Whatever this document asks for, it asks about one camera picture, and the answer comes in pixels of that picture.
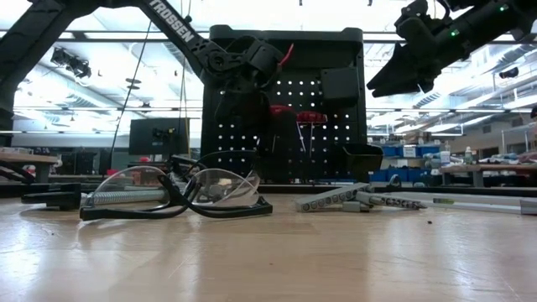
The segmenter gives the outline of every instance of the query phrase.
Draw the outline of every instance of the spring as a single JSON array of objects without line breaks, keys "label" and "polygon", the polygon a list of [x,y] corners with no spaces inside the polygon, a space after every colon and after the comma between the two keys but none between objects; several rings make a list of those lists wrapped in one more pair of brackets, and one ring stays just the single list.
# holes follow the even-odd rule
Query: spring
[{"label": "spring", "polygon": [[168,192],[165,189],[93,192],[87,196],[86,205],[99,206],[145,201],[166,202],[168,200]]}]

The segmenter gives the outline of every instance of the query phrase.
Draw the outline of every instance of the blue bin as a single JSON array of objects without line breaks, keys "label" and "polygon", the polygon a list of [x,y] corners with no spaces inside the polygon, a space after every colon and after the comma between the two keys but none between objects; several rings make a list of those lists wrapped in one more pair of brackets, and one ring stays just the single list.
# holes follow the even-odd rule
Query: blue bin
[{"label": "blue bin", "polygon": [[397,147],[383,147],[384,156],[399,156],[399,148]]},{"label": "blue bin", "polygon": [[440,152],[440,147],[418,147],[416,156],[424,156],[425,154],[437,154]]},{"label": "blue bin", "polygon": [[386,179],[387,175],[388,175],[387,170],[375,171],[373,172],[373,174],[369,175],[369,181],[384,182],[384,181],[387,181]]},{"label": "blue bin", "polygon": [[409,181],[415,182],[420,180],[421,174],[424,173],[422,169],[409,169]]},{"label": "blue bin", "polygon": [[409,170],[408,169],[388,169],[388,177],[386,178],[389,181],[392,176],[399,175],[401,181],[409,181]]}]

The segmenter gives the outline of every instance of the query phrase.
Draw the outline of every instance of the computer screen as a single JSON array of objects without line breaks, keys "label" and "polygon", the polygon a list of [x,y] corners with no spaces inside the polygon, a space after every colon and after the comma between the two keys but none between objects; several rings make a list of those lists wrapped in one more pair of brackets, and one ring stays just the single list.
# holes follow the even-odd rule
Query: computer screen
[{"label": "computer screen", "polygon": [[189,150],[187,123],[186,118],[132,120],[128,153],[131,155],[187,154]]}]

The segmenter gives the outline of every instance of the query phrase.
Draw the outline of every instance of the black pegboard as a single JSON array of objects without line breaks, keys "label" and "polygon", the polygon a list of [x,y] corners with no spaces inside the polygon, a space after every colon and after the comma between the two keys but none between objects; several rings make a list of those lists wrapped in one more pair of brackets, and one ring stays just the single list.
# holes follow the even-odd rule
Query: black pegboard
[{"label": "black pegboard", "polygon": [[[339,154],[341,144],[366,143],[367,125],[363,79],[362,30],[344,29],[341,32],[300,31],[247,31],[232,30],[226,25],[211,27],[210,39],[227,47],[234,39],[244,35],[262,39],[285,53],[291,44],[294,50],[286,62],[277,85],[269,93],[271,105],[292,107],[295,112],[316,111],[325,113],[328,122],[300,125],[304,148],[296,126],[289,128],[287,138],[263,138],[259,148],[268,157],[263,160],[263,177],[276,183],[290,179],[350,179],[346,159]],[[335,109],[323,100],[321,71],[325,69],[356,68],[360,97],[356,106]],[[240,127],[240,122],[223,125],[214,119],[214,112],[222,99],[222,91],[204,90],[201,155],[224,150],[256,148],[257,137]],[[246,174],[251,159],[236,154],[221,154],[211,167]]]}]

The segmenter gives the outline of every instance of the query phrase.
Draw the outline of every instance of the fluorescent light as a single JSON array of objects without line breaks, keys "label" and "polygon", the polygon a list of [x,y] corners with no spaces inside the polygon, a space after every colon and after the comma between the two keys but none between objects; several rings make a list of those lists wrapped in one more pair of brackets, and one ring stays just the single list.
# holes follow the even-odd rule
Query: fluorescent light
[{"label": "fluorescent light", "polygon": [[470,112],[470,113],[502,113],[504,109],[457,109],[457,112]]},{"label": "fluorescent light", "polygon": [[420,124],[420,125],[406,125],[406,126],[399,127],[399,128],[397,128],[397,129],[395,129],[395,132],[396,132],[396,133],[405,133],[405,132],[409,132],[409,131],[418,130],[418,129],[424,127],[424,126],[425,126],[424,124]]},{"label": "fluorescent light", "polygon": [[462,133],[432,133],[430,136],[462,136]]},{"label": "fluorescent light", "polygon": [[468,122],[463,123],[462,126],[471,126],[471,125],[475,125],[475,124],[477,124],[477,123],[479,123],[479,122],[482,122],[482,121],[484,121],[484,120],[486,120],[486,119],[489,119],[490,117],[492,117],[492,115],[485,116],[485,117],[474,118],[474,119],[472,119],[472,120],[470,120],[470,121],[468,121]]},{"label": "fluorescent light", "polygon": [[395,109],[387,109],[387,108],[367,108],[367,112],[395,112]]},{"label": "fluorescent light", "polygon": [[388,133],[368,133],[368,136],[389,136]]},{"label": "fluorescent light", "polygon": [[401,112],[449,112],[450,109],[401,109]]},{"label": "fluorescent light", "polygon": [[441,124],[441,125],[433,126],[431,128],[428,128],[425,131],[435,133],[435,132],[440,132],[440,131],[445,131],[445,130],[448,130],[448,129],[451,129],[451,128],[455,128],[457,126],[459,126],[459,124],[447,123],[447,124]]}]

